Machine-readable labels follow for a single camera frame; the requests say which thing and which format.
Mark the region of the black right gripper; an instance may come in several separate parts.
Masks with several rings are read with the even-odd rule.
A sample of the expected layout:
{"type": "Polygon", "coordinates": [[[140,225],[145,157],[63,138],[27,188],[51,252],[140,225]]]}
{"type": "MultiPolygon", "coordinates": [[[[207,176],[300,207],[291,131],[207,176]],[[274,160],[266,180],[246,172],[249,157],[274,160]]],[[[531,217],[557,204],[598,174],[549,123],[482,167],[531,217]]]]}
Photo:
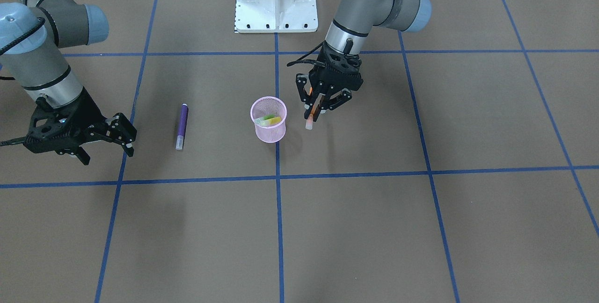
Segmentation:
{"type": "Polygon", "coordinates": [[[103,117],[85,88],[76,99],[62,107],[52,108],[49,98],[42,96],[37,98],[36,105],[23,142],[29,151],[56,151],[58,155],[75,157],[88,166],[91,157],[81,145],[103,140],[117,143],[126,156],[133,157],[137,129],[122,113],[103,117]]]}

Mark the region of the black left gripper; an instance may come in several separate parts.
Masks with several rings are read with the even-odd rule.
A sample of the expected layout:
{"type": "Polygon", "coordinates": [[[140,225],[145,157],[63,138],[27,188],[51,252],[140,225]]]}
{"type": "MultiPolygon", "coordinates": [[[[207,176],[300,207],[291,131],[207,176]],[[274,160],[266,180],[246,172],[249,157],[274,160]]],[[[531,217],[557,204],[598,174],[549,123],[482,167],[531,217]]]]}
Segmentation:
{"type": "Polygon", "coordinates": [[[314,65],[309,71],[309,75],[307,73],[298,73],[295,77],[295,84],[306,110],[313,107],[312,88],[310,88],[310,92],[306,90],[309,81],[313,88],[317,88],[319,83],[322,82],[325,88],[333,86],[334,93],[340,91],[334,97],[330,94],[321,97],[320,112],[325,113],[349,102],[352,98],[351,91],[357,91],[361,88],[364,83],[360,73],[362,61],[359,55],[338,52],[327,42],[323,42],[317,56],[317,62],[324,65],[314,65]]]}

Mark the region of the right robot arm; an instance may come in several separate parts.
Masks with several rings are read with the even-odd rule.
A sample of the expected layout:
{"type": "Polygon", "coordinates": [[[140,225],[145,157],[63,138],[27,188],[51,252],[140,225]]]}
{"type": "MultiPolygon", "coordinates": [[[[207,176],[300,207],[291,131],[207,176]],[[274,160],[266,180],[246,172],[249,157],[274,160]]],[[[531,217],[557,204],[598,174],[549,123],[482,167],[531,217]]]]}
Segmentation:
{"type": "Polygon", "coordinates": [[[1,64],[36,103],[26,135],[1,145],[74,156],[88,165],[83,145],[105,141],[132,157],[137,129],[122,113],[102,114],[60,51],[107,39],[102,9],[74,0],[16,0],[0,11],[1,64]]]}

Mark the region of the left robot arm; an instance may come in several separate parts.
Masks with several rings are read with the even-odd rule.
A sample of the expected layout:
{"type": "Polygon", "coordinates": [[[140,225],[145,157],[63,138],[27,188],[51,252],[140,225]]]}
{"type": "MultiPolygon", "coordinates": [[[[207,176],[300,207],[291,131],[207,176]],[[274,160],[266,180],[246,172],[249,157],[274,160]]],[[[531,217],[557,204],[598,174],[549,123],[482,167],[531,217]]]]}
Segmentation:
{"type": "Polygon", "coordinates": [[[359,54],[372,28],[418,32],[431,14],[430,0],[341,0],[325,39],[315,48],[317,58],[304,55],[288,64],[312,65],[309,73],[295,79],[305,119],[316,121],[361,88],[359,54]]]}

